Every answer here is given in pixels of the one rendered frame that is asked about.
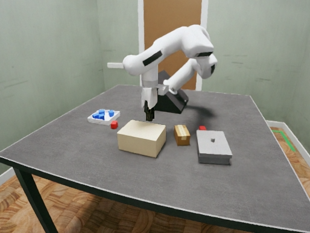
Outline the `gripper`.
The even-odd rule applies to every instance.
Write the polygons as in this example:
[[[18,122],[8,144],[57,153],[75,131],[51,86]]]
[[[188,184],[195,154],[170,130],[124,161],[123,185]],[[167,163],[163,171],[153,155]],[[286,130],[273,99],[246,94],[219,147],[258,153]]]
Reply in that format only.
[[[154,119],[154,110],[156,103],[157,88],[148,88],[142,86],[141,108],[144,108],[144,112],[146,113],[146,121],[152,121]]]

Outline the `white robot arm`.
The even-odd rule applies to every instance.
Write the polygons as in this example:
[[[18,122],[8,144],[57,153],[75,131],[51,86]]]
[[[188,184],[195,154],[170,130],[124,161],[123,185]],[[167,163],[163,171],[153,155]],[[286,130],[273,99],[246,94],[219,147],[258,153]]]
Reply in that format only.
[[[164,85],[158,84],[158,64],[178,50],[182,50],[189,61],[169,80],[165,80]],[[158,95],[165,95],[168,91],[176,95],[177,90],[194,76],[195,71],[202,79],[213,74],[217,66],[213,51],[207,31],[202,26],[191,25],[188,28],[180,27],[157,39],[151,48],[138,56],[125,57],[122,64],[130,75],[141,75],[143,87],[159,88]]]

